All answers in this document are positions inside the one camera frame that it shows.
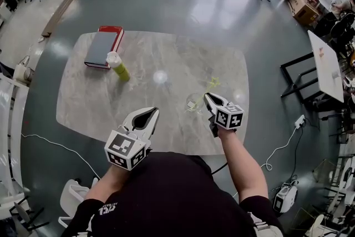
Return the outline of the person's left forearm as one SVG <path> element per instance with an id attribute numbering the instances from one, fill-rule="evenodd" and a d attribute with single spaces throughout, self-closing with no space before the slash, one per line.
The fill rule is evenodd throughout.
<path id="1" fill-rule="evenodd" d="M 84 200 L 94 199 L 106 202 L 112 193 L 122 189 L 130 175 L 130 171 L 111 165 L 105 175 L 90 188 Z"/>

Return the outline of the red and grey book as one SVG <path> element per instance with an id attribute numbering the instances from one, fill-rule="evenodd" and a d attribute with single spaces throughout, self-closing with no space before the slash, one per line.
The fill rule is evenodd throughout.
<path id="1" fill-rule="evenodd" d="M 124 30 L 120 26 L 100 26 L 89 46 L 84 64 L 88 67 L 110 69 L 106 61 L 109 52 L 116 52 Z"/>

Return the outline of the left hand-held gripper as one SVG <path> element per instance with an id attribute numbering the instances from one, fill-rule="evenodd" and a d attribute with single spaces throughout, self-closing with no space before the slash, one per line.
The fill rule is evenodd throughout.
<path id="1" fill-rule="evenodd" d="M 131 112 L 119 130 L 112 130 L 104 150 L 108 162 L 133 170 L 150 152 L 150 138 L 159 119 L 159 108 L 145 107 Z"/>

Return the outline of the person's right forearm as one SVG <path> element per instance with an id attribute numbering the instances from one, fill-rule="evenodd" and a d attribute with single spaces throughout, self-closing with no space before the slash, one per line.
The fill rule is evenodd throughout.
<path id="1" fill-rule="evenodd" d="M 268 188 L 263 171 L 239 141 L 236 133 L 233 130 L 219 127 L 218 136 L 239 201 L 242 202 L 252 196 L 268 198 Z"/>

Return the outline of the white table with black frame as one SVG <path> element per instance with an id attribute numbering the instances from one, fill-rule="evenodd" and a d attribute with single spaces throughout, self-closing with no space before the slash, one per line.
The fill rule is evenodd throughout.
<path id="1" fill-rule="evenodd" d="M 288 83 L 288 87 L 281 94 L 281 97 L 284 98 L 295 93 L 297 94 L 300 102 L 304 103 L 320 96 L 321 94 L 326 94 L 343 103 L 343 81 L 336 52 L 313 32 L 308 31 L 307 33 L 310 39 L 312 52 L 280 65 L 283 77 Z M 311 58 L 315 60 L 315 67 L 300 73 L 296 80 L 292 80 L 287 68 Z M 317 73 L 316 78 L 306 83 L 299 84 L 304 75 L 308 75 L 312 72 Z M 318 84 L 319 91 L 304 98 L 301 94 L 301 90 L 315 83 Z"/>

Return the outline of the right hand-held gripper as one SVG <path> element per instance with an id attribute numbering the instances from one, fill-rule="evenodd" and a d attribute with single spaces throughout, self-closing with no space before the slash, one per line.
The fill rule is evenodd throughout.
<path id="1" fill-rule="evenodd" d="M 239 105 L 228 105 L 226 98 L 210 92 L 204 94 L 204 103 L 211 113 L 210 130 L 214 138 L 218 136 L 218 127 L 235 132 L 242 125 L 244 110 Z"/>

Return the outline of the white plastic chair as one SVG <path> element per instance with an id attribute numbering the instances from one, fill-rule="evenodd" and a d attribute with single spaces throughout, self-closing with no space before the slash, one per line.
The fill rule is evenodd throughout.
<path id="1" fill-rule="evenodd" d="M 68 227 L 75 216 L 78 206 L 84 201 L 90 189 L 89 187 L 82 186 L 80 182 L 81 180 L 79 178 L 69 179 L 63 188 L 60 197 L 60 206 L 65 212 L 65 216 L 60 216 L 58 223 L 64 228 Z"/>

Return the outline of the long wooden plank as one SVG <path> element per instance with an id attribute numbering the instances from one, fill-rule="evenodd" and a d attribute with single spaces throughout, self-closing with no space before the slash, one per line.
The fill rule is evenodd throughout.
<path id="1" fill-rule="evenodd" d="M 58 8 L 55 10 L 51 18 L 49 19 L 47 25 L 44 27 L 42 33 L 40 34 L 44 38 L 49 38 L 60 21 L 62 15 L 66 12 L 70 4 L 74 0 L 63 0 Z"/>

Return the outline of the white floor device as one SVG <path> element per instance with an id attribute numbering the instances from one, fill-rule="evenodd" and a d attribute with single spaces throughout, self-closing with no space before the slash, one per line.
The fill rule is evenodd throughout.
<path id="1" fill-rule="evenodd" d="M 276 193 L 273 209 L 279 214 L 288 212 L 294 205 L 298 195 L 298 181 L 294 180 L 291 183 L 283 183 L 280 190 Z"/>

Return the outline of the white metal frame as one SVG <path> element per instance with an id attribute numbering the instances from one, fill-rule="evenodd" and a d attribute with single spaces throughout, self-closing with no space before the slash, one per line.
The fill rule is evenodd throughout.
<path id="1" fill-rule="evenodd" d="M 0 201 L 24 197 L 21 137 L 28 87 L 0 73 Z"/>

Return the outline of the clear drinking glass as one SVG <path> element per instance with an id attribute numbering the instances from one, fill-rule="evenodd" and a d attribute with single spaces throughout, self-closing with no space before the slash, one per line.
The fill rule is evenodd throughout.
<path id="1" fill-rule="evenodd" d="M 200 93 L 189 94 L 186 99 L 186 107 L 188 111 L 202 115 L 204 95 Z"/>

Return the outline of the green bottle with white cap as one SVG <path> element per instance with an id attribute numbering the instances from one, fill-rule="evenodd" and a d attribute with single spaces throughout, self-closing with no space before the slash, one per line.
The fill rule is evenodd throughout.
<path id="1" fill-rule="evenodd" d="M 130 80 L 130 74 L 117 52 L 109 52 L 106 57 L 106 62 L 108 63 L 108 66 L 119 76 L 120 80 L 125 82 Z"/>

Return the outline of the person's black shirt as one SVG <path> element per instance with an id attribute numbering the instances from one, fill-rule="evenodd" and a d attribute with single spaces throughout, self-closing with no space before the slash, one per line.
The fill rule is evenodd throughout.
<path id="1" fill-rule="evenodd" d="M 106 202 L 84 200 L 61 237 L 258 237 L 258 221 L 283 235 L 267 198 L 236 202 L 201 158 L 152 153 Z"/>

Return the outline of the yellow star wand stirrer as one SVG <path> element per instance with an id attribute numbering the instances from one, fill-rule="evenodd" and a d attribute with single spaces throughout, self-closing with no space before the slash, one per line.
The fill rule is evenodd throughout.
<path id="1" fill-rule="evenodd" d="M 207 87 L 204 91 L 200 92 L 200 94 L 205 94 L 207 92 L 210 92 L 213 88 L 217 87 L 220 85 L 219 77 L 212 77 L 210 82 L 207 84 Z"/>

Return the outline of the brown cardboard box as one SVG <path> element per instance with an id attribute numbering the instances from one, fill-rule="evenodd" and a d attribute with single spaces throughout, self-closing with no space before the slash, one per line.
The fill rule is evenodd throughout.
<path id="1" fill-rule="evenodd" d="M 319 16 L 319 0 L 287 0 L 293 18 L 303 26 L 309 26 Z"/>

